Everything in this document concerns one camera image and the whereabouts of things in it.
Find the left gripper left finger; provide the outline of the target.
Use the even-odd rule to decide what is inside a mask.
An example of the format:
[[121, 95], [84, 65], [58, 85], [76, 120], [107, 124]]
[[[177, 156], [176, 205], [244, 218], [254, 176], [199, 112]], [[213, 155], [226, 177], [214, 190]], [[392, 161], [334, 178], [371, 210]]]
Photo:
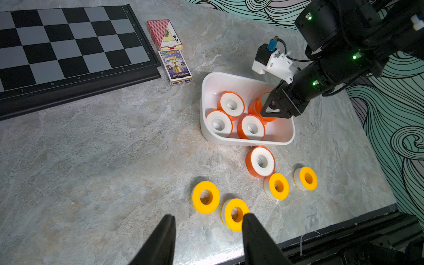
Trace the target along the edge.
[[176, 220], [166, 214], [129, 265], [172, 265], [176, 243]]

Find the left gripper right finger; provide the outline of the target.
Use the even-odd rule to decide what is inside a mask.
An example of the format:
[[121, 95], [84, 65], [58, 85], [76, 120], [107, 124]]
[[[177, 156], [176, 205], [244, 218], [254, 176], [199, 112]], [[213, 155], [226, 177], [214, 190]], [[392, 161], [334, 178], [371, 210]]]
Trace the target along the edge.
[[252, 213], [244, 215], [242, 236], [246, 265], [291, 265], [290, 260]]

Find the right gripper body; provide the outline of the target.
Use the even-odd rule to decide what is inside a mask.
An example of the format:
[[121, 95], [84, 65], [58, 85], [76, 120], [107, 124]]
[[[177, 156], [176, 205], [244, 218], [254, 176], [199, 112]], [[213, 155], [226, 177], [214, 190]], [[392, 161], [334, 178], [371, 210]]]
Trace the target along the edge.
[[290, 119], [303, 114], [309, 102], [301, 99], [286, 81], [280, 81], [269, 93], [260, 115], [264, 118]]

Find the orange tape roll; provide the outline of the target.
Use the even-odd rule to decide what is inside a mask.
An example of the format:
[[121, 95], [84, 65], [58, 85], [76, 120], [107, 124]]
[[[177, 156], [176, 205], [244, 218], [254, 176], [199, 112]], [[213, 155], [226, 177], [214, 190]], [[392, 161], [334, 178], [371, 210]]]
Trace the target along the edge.
[[248, 172], [256, 178], [268, 177], [276, 170], [276, 160], [269, 149], [258, 146], [247, 154], [246, 167]]
[[223, 111], [231, 121], [235, 121], [244, 113], [245, 103], [237, 93], [225, 92], [220, 97], [217, 108]]
[[266, 129], [263, 123], [254, 115], [246, 115], [237, 125], [237, 134], [240, 139], [262, 140]]
[[212, 132], [223, 138], [227, 138], [233, 131], [231, 119], [221, 110], [210, 112], [206, 117], [206, 123]]
[[263, 117], [261, 116], [261, 110], [263, 105], [265, 104], [267, 98], [269, 96], [268, 93], [264, 93], [259, 98], [255, 99], [253, 103], [251, 103], [248, 107], [248, 114], [256, 116], [263, 124], [267, 124], [268, 122], [272, 122], [276, 120], [274, 117]]

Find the yellow tape roll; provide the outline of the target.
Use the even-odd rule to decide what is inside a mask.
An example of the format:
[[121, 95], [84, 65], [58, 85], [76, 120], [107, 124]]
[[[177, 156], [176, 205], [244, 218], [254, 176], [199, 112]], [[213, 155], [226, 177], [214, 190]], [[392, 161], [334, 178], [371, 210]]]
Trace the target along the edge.
[[265, 178], [263, 189], [268, 198], [274, 201], [283, 201], [289, 195], [289, 183], [280, 173], [274, 173]]
[[197, 212], [211, 214], [219, 206], [220, 192], [214, 183], [200, 182], [192, 189], [191, 202]]
[[301, 167], [294, 171], [293, 180], [301, 191], [314, 191], [318, 187], [318, 178], [310, 167]]
[[244, 216], [250, 212], [247, 204], [238, 198], [225, 201], [220, 216], [224, 226], [233, 232], [242, 232]]

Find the white storage box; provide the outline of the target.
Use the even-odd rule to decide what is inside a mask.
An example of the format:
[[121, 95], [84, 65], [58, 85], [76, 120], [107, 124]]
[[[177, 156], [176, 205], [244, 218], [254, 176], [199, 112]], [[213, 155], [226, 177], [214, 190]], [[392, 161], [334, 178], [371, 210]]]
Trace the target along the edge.
[[212, 126], [207, 124], [207, 115], [218, 109], [218, 102], [225, 92], [239, 95], [245, 104], [243, 117], [248, 115], [248, 107], [264, 93], [271, 92], [274, 85], [247, 77], [236, 76], [224, 72], [212, 72], [205, 76], [202, 82], [202, 96], [200, 104], [201, 132], [203, 136], [214, 144], [236, 146], [285, 146], [295, 138], [294, 119], [277, 118], [265, 125], [263, 140], [241, 139], [237, 133], [237, 125], [242, 120], [233, 121], [233, 131], [227, 137], [221, 137], [212, 131]]

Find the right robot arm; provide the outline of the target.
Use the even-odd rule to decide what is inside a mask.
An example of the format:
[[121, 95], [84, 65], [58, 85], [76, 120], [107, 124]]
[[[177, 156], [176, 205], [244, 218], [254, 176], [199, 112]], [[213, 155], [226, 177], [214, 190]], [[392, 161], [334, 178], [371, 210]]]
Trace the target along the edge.
[[265, 118], [291, 118], [319, 96], [334, 96], [361, 76], [381, 77], [389, 57], [399, 51], [424, 57], [423, 1], [312, 1], [295, 25], [307, 42], [307, 66], [296, 68], [277, 36], [258, 48], [253, 70], [280, 83], [260, 109]]

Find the blue playing card box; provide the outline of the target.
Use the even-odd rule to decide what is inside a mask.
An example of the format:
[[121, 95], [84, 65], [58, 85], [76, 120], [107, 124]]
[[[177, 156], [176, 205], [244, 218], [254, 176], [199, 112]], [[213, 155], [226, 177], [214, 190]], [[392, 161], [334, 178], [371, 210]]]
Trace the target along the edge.
[[159, 57], [171, 86], [192, 81], [193, 76], [180, 49], [159, 51]]

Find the red playing card box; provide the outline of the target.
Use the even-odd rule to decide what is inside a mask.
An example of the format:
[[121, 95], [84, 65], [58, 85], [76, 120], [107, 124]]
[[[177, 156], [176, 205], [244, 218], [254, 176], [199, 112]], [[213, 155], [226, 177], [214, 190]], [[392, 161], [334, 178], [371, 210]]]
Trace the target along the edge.
[[183, 44], [169, 19], [150, 20], [147, 25], [158, 50], [183, 50]]

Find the black grey chessboard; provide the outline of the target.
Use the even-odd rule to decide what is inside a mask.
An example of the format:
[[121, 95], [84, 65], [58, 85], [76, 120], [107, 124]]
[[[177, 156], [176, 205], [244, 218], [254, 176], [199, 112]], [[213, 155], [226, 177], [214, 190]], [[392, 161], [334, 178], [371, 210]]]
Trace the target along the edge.
[[1, 119], [160, 78], [130, 5], [1, 13]]

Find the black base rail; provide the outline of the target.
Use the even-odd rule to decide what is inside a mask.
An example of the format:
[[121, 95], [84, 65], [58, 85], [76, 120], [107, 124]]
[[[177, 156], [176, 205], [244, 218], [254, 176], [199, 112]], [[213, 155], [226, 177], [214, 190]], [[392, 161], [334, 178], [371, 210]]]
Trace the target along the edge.
[[418, 218], [396, 205], [307, 233], [286, 242], [252, 240], [228, 265], [421, 265], [424, 232]]

